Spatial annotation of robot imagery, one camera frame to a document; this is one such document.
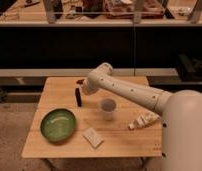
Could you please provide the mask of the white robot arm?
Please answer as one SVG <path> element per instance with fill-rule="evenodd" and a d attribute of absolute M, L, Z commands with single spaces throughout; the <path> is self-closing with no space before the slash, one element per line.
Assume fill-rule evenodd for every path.
<path fill-rule="evenodd" d="M 202 171 L 202 93 L 175 93 L 119 80 L 113 67 L 102 63 L 83 81 L 86 95 L 100 88 L 134 102 L 162 117 L 161 171 Z"/>

